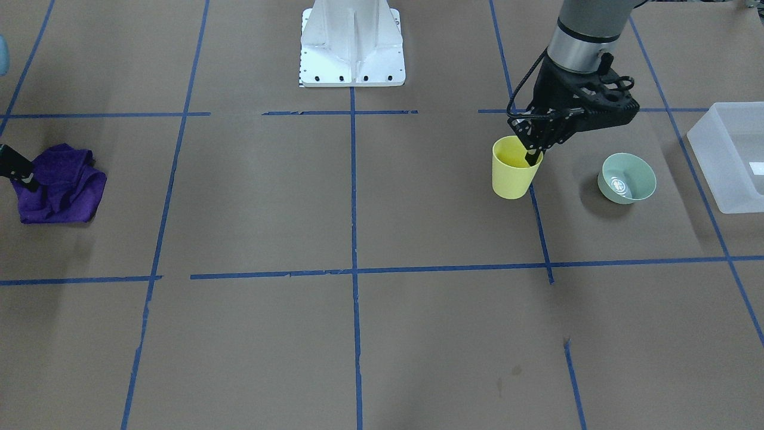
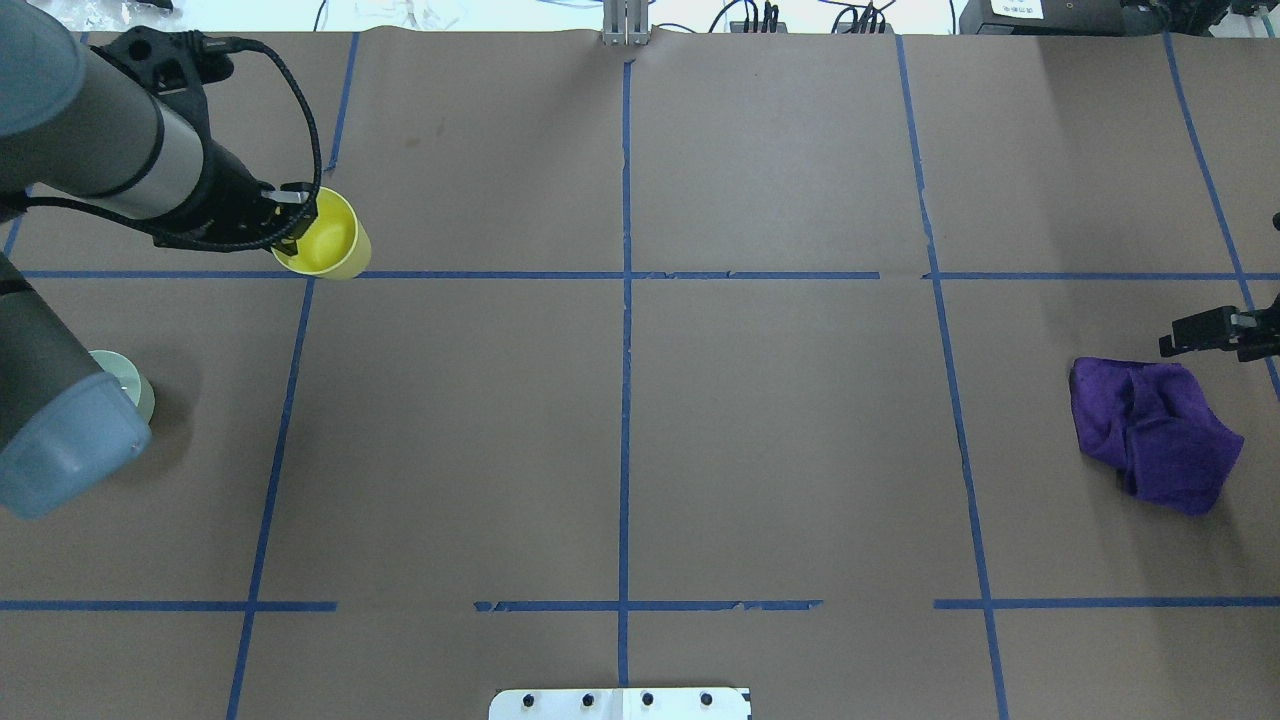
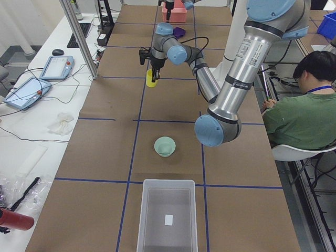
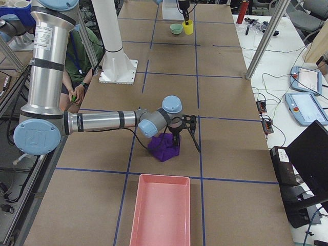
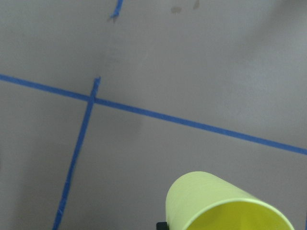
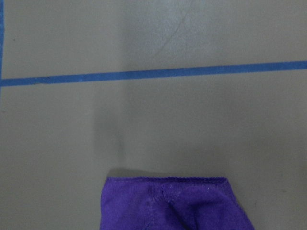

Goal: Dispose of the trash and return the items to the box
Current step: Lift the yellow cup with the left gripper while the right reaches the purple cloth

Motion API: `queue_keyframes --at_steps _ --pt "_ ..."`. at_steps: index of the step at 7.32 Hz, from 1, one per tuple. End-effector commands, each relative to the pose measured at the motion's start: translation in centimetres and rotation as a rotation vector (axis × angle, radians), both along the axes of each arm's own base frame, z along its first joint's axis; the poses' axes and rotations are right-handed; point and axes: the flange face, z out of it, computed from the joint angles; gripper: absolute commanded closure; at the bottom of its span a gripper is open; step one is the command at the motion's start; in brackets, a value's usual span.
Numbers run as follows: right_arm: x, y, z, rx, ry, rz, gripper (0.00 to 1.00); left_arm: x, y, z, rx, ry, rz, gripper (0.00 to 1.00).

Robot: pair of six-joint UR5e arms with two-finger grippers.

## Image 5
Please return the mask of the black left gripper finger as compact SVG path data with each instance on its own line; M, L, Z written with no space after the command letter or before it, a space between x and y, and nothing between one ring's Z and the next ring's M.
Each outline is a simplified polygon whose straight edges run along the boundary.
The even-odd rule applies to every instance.
M167 222L157 222L156 230L168 230Z

